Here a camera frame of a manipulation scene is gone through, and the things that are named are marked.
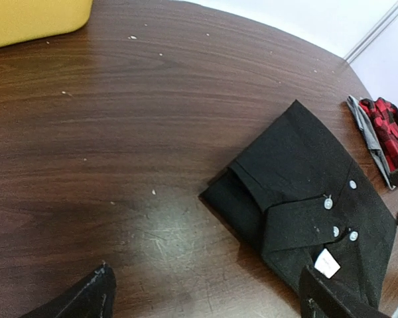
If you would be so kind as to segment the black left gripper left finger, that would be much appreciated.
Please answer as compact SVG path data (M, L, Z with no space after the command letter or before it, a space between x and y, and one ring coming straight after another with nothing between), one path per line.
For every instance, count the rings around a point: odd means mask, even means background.
M113 316L116 278L112 267L102 263L58 297L23 315L31 317Z

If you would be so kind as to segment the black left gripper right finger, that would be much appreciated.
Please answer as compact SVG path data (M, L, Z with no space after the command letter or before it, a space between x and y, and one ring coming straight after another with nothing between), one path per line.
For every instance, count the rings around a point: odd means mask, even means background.
M312 266L302 269L299 292L301 317L316 317L316 307L326 317L388 317L359 301Z

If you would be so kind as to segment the black long sleeve shirt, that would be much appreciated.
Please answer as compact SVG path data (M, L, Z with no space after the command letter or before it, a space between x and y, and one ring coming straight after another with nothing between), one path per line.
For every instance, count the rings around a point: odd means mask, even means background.
M295 101L202 199L291 289L327 252L333 280L378 307L395 220L358 163Z

